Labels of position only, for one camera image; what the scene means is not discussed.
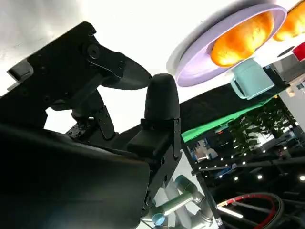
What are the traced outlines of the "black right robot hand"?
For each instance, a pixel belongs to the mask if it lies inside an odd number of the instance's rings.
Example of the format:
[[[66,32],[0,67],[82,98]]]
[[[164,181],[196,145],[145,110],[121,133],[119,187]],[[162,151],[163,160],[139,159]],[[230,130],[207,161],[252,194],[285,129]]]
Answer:
[[[9,69],[0,98],[3,229],[134,229],[180,158],[174,78],[100,45],[82,22]],[[144,118],[114,130],[97,88],[147,89]]]

